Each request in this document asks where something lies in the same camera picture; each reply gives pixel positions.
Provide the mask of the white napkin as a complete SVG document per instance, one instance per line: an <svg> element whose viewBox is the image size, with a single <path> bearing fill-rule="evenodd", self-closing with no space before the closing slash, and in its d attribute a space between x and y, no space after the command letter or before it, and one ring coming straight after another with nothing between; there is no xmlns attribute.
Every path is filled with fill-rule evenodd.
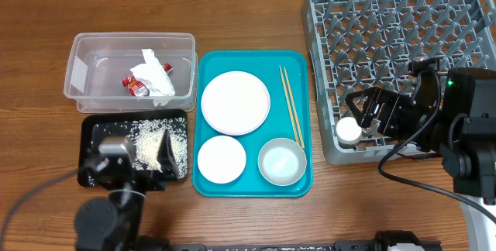
<svg viewBox="0 0 496 251"><path fill-rule="evenodd" d="M173 67L162 64L151 49L142 49L142 55L144 62L130 69L131 74L122 79L122 85L133 97L152 97L156 107L165 106L176 95L168 75Z"/></svg>

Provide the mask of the wooden chopstick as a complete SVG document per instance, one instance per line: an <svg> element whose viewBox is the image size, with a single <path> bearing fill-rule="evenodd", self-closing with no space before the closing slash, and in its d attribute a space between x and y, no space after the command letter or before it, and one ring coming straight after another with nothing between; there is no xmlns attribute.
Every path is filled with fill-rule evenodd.
<svg viewBox="0 0 496 251"><path fill-rule="evenodd" d="M305 149L305 142L304 142L304 138L303 138L302 131L301 131L301 125L300 125L299 118L298 118L298 111L297 111L296 105L295 105L293 91L291 88L291 82L290 82L288 72L287 72L285 67L283 69L283 72L284 72L284 77L286 80L289 102L291 103L293 121L295 123L295 130L296 130L296 133L298 134L298 142L299 142L301 148L304 150Z"/></svg>
<svg viewBox="0 0 496 251"><path fill-rule="evenodd" d="M281 65L279 65L279 71L280 71L280 76L281 76L281 83L282 83L283 90L284 90L284 96L285 96L286 104L287 104L287 107L288 107L288 114L289 114L289 117L290 117L290 120L291 120L291 127L292 127L292 130L293 130L293 133L294 133L294 140L295 140L295 142L298 145L300 145L299 138L298 138L298 132L297 132L296 125L295 125L295 119L294 119L293 111L292 111L291 104L290 104L290 99L289 99L289 94L288 94L288 87L287 87L287 84L286 84L286 80L285 80L285 77L284 77L284 74L283 74L283 68L282 68Z"/></svg>

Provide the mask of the white round plate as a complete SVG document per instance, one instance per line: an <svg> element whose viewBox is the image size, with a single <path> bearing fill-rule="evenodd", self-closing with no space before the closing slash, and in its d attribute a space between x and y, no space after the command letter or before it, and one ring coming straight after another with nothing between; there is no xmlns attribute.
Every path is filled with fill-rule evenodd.
<svg viewBox="0 0 496 251"><path fill-rule="evenodd" d="M270 93L255 75L229 71L214 77L201 95L201 113L217 132L246 135L264 123L270 111Z"/></svg>

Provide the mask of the pink bowl with rice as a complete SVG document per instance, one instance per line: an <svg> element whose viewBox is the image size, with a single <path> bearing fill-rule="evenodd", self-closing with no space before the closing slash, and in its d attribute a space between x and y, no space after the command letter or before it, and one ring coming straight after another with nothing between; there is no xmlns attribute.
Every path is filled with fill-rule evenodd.
<svg viewBox="0 0 496 251"><path fill-rule="evenodd" d="M198 152L198 169L201 175L214 184L228 184L243 173L246 151L231 136L215 136L207 140Z"/></svg>

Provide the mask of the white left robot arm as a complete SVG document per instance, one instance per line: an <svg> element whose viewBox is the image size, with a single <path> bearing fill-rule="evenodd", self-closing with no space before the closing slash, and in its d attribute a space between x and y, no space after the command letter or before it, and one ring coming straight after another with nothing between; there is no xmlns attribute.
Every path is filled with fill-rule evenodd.
<svg viewBox="0 0 496 251"><path fill-rule="evenodd" d="M168 181L178 179L178 167L168 131L160 136L156 161L159 170L137 170L137 150L126 136L108 136L84 165L83 173L108 191L106 198L83 204L74 219L76 250L172 250L168 239L141 236L140 223L146 193L163 191Z"/></svg>

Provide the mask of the grey bowl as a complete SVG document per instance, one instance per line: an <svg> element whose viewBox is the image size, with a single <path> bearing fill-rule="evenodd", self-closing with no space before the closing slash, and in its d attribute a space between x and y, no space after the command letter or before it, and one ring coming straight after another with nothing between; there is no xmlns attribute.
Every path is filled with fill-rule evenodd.
<svg viewBox="0 0 496 251"><path fill-rule="evenodd" d="M263 145L258 154L257 166L267 182L286 187L302 179L307 168L307 157L294 140L276 138Z"/></svg>

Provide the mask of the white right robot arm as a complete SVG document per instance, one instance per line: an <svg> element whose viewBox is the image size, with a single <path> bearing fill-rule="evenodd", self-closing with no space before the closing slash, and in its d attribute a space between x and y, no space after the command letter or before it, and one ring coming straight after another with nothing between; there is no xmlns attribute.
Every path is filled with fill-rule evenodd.
<svg viewBox="0 0 496 251"><path fill-rule="evenodd" d="M441 81L432 60L408 65L418 83L401 95L384 88L367 88L346 96L358 126L378 119L377 131L399 144L377 165L389 180L457 200L463 210L472 250L495 248L495 72L479 67L454 67ZM442 157L453 179L453 190L389 174L385 163L409 143Z"/></svg>

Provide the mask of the red snack wrapper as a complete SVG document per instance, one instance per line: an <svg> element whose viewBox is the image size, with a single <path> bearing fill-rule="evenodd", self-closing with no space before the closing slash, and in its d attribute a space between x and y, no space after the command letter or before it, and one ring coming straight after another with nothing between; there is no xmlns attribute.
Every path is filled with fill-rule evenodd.
<svg viewBox="0 0 496 251"><path fill-rule="evenodd" d="M162 68L156 64L139 64L131 69L132 74L122 79L122 85L136 97L174 96L174 86L167 75L172 70L169 63Z"/></svg>

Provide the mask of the white cup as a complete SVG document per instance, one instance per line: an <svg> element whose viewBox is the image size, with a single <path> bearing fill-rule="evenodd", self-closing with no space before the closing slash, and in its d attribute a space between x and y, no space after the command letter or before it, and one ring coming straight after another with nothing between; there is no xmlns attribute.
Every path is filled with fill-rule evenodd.
<svg viewBox="0 0 496 251"><path fill-rule="evenodd" d="M361 140L362 129L355 118L344 117L336 124L336 136L338 143L343 147L354 147Z"/></svg>

